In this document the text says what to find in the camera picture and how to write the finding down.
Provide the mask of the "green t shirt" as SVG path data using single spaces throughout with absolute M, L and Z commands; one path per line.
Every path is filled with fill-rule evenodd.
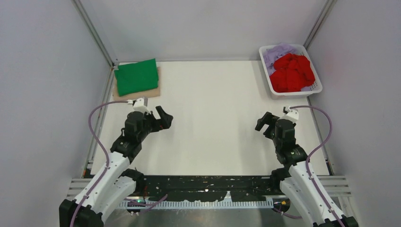
M 120 65 L 114 74 L 119 96 L 158 88 L 156 59 Z

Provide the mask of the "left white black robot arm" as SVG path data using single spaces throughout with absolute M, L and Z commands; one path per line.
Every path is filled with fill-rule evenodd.
M 159 118 L 146 107 L 135 107 L 127 115 L 102 170 L 74 199 L 65 199 L 59 206 L 61 227 L 102 227 L 130 194 L 139 196 L 144 192 L 145 183 L 129 166 L 141 151 L 144 139 L 150 133 L 169 129 L 174 119 L 161 106 L 156 111 Z

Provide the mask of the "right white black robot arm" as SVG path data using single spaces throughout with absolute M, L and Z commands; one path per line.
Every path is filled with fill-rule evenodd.
M 357 227 L 357 220 L 347 217 L 331 199 L 314 173 L 309 156 L 297 144 L 298 119 L 297 111 L 285 110 L 282 117 L 266 112 L 257 120 L 255 130 L 268 127 L 263 135 L 273 141 L 277 159 L 283 165 L 271 172 L 270 189 L 276 194 L 284 193 L 312 227 Z

